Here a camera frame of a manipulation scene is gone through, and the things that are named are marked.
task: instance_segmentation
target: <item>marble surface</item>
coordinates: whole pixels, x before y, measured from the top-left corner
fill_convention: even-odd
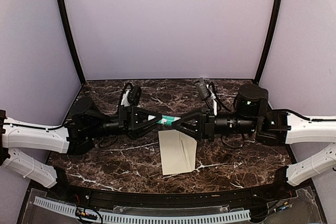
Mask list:
[[[194,80],[132,80],[143,93],[139,107],[165,115],[180,116],[205,106],[198,98]],[[247,80],[213,80],[221,100],[229,108],[240,85]],[[114,114],[121,89],[127,81],[89,81],[79,94],[90,96],[101,112]],[[143,138],[125,136],[108,148],[96,148],[83,156],[52,153],[48,165],[63,168],[73,185],[130,193],[204,193],[270,184],[275,171],[290,164],[284,147],[255,143],[251,137],[239,150],[227,150],[219,137],[214,142],[198,141],[196,167],[191,173],[162,175],[160,125]],[[238,141],[238,136],[229,141]],[[106,144],[113,142],[107,138]]]

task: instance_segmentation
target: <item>black frame edge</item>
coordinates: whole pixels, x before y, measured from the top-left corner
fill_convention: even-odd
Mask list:
[[[83,85],[86,82],[86,80],[85,80],[84,72],[80,65],[80,61],[79,61],[78,54],[77,54],[76,47],[75,47],[74,38],[72,37],[72,32],[70,29],[70,23],[69,23],[69,19],[67,15],[67,10],[65,7],[65,2],[64,0],[57,0],[57,3],[58,3],[58,8],[59,8],[59,13],[61,16],[62,24],[63,24],[64,33],[67,38],[68,47],[69,47],[70,54],[72,57],[72,61],[74,62],[73,64],[75,65],[75,69],[76,69],[79,81]]]
[[[267,57],[269,54],[269,49],[271,47],[274,31],[277,25],[277,20],[278,20],[278,15],[279,15],[279,10],[280,10],[280,3],[281,3],[281,0],[274,0],[274,3],[273,3],[271,19],[269,21],[269,26],[268,26],[268,31],[266,35],[263,52],[261,54],[256,76],[254,77],[254,81],[256,84],[259,84],[261,80],[261,76],[263,75],[265,65],[266,65]]]

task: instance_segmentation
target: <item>black cylindrical motor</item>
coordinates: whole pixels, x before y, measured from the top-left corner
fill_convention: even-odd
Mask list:
[[[265,101],[267,105],[267,100],[268,91],[266,89],[255,84],[244,84],[238,90],[234,108],[237,114],[243,118],[256,118],[259,116],[260,106],[264,107],[263,102]]]
[[[92,137],[113,136],[120,135],[121,129],[119,128],[118,118],[115,122],[100,123],[97,126],[90,127],[87,130],[88,135]]]
[[[215,134],[251,134],[256,120],[244,119],[238,114],[219,113],[215,118]]]

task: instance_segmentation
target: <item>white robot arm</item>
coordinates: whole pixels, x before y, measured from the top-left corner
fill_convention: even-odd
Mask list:
[[[287,182],[297,186],[308,178],[336,166],[336,116],[312,116],[315,121],[304,120],[294,114],[287,116],[291,129],[286,144],[302,142],[331,143],[319,153],[293,165],[286,172]]]
[[[127,135],[138,138],[146,135],[162,119],[159,113],[136,107],[141,95],[139,87],[128,83],[120,99],[118,113],[99,112],[89,97],[79,99],[70,109],[71,121],[61,126],[47,126],[7,118],[0,110],[0,165],[33,179],[47,188],[66,180],[64,170],[34,160],[19,147],[48,150],[62,154],[82,155],[94,148],[95,137]]]

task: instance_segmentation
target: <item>teal object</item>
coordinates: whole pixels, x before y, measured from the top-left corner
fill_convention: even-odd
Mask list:
[[[162,115],[162,119],[159,120],[158,123],[163,124],[163,125],[172,126],[172,123],[178,119],[180,118],[178,118],[177,116]]]

